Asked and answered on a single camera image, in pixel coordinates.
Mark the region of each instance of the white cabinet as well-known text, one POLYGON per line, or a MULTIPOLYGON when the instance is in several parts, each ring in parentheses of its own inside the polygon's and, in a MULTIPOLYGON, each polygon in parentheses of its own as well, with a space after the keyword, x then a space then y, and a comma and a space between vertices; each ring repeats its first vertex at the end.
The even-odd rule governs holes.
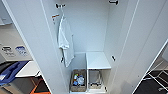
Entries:
POLYGON ((3 5, 2 1, 0 0, 0 25, 11 24, 12 20, 3 5))
POLYGON ((106 88, 104 86, 104 81, 102 74, 102 70, 105 69, 111 69, 111 66, 104 54, 104 52, 86 52, 86 60, 87 60, 87 93, 106 93, 106 88), (99 70, 100 71, 100 79, 101 82, 101 88, 100 89, 90 89, 89 83, 90 83, 90 76, 89 73, 92 70, 99 70))

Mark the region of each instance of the cabinet panel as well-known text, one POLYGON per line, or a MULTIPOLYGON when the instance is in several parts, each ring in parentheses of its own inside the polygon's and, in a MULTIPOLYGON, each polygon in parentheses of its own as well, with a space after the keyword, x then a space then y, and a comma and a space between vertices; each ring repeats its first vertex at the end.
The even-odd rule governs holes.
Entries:
POLYGON ((124 86, 123 94, 130 94, 137 85, 140 83, 145 73, 150 69, 154 60, 157 58, 159 52, 164 47, 165 43, 168 41, 168 2, 164 2, 163 9, 151 31, 151 34, 144 45, 144 48, 135 62, 135 66, 127 79, 127 84, 124 86))
POLYGON ((118 45, 120 46, 118 47, 119 60, 116 61, 118 67, 112 84, 112 93, 125 94, 125 92, 123 92, 123 87, 125 87, 126 84, 130 84, 128 83, 128 77, 133 71, 136 62, 144 49, 164 3, 165 0, 161 2, 157 0, 138 0, 137 2, 133 0, 129 1, 129 4, 131 4, 132 7, 134 5, 136 6, 133 8, 133 12, 131 12, 131 10, 126 12, 125 19, 130 15, 127 13, 131 12, 133 15, 129 25, 123 24, 122 27, 123 32, 121 33, 119 42, 123 44, 119 43, 118 45))
POLYGON ((41 0, 3 0, 52 94, 67 94, 41 0))

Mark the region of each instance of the clothes drying rack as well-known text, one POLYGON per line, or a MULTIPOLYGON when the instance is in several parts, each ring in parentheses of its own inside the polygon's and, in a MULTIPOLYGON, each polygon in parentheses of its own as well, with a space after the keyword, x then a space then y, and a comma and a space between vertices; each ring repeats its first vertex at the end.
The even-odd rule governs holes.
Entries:
POLYGON ((161 90, 166 90, 168 94, 168 87, 166 87, 165 85, 163 85, 158 79, 160 79, 161 81, 163 81, 165 84, 168 85, 168 81, 166 79, 164 79, 163 77, 161 77, 161 74, 165 74, 166 75, 166 78, 168 78, 168 73, 166 72, 166 68, 168 67, 168 65, 166 65, 159 73, 157 76, 153 76, 151 74, 152 71, 154 71, 157 67, 159 67, 165 60, 163 59, 159 64, 157 64, 153 69, 151 69, 147 74, 149 75, 150 77, 149 78, 144 78, 143 80, 150 80, 150 79, 154 79, 160 86, 161 88, 159 88, 158 90, 161 91, 161 90))

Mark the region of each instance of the white shelf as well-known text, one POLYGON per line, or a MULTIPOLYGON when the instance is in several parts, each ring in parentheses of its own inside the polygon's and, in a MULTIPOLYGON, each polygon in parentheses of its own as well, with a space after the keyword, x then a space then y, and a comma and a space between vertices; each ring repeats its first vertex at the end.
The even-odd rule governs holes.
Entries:
POLYGON ((40 76, 40 70, 38 69, 36 62, 29 61, 17 74, 16 77, 30 77, 40 76))
POLYGON ((86 52, 87 69, 111 69, 104 52, 86 52))

